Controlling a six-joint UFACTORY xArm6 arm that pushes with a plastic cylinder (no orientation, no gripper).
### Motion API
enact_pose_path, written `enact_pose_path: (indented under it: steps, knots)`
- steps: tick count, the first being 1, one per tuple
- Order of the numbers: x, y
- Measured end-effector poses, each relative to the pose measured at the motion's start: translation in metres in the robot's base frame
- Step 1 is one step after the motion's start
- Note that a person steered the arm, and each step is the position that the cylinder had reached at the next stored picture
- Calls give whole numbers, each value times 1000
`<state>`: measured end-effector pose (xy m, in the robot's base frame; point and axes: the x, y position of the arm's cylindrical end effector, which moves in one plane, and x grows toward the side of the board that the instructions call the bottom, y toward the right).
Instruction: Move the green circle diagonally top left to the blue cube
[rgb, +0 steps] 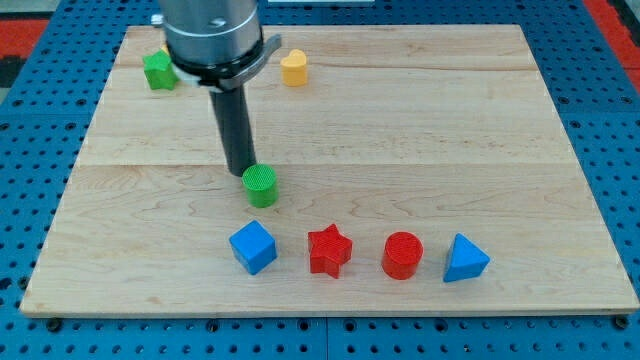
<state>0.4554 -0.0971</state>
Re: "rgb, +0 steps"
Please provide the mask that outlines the yellow block behind arm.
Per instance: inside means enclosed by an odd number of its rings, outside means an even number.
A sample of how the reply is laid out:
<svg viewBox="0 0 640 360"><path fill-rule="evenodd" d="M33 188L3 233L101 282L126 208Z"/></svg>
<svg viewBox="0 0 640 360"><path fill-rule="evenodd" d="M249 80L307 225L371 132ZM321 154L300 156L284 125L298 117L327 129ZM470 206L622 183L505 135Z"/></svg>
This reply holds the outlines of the yellow block behind arm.
<svg viewBox="0 0 640 360"><path fill-rule="evenodd" d="M160 48L167 56L170 56L168 46L166 44L162 45Z"/></svg>

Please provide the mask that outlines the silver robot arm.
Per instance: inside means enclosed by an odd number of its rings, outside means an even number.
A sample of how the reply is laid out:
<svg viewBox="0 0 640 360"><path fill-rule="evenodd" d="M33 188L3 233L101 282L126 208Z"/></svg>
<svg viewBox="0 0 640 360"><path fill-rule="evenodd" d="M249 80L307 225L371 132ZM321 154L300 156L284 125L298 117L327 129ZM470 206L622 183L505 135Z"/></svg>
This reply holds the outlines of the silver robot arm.
<svg viewBox="0 0 640 360"><path fill-rule="evenodd" d="M256 163L244 85L282 45L264 37L255 0L159 0L178 77L209 91L229 172Z"/></svg>

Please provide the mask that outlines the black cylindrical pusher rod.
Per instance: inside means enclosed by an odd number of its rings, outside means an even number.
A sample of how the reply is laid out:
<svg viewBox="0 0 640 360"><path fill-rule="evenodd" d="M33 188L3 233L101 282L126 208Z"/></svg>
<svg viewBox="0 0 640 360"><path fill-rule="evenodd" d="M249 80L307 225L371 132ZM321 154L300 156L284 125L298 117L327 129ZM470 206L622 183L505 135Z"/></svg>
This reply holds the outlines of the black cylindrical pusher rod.
<svg viewBox="0 0 640 360"><path fill-rule="evenodd" d="M242 176L256 163L244 87L211 92L210 98L228 170L234 176Z"/></svg>

